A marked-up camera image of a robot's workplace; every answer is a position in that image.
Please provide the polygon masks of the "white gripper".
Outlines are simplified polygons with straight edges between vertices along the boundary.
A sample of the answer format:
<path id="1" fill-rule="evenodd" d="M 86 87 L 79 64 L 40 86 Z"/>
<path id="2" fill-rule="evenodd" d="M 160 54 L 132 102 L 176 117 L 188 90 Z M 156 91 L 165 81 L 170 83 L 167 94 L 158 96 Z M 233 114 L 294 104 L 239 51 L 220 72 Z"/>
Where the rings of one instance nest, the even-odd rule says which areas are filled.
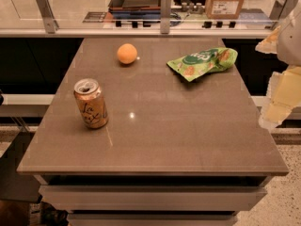
<path id="1" fill-rule="evenodd" d="M 287 64 L 283 73 L 273 72 L 261 107 L 259 125 L 274 129 L 301 104 L 301 1 L 279 26 L 255 50 L 275 54 Z"/>

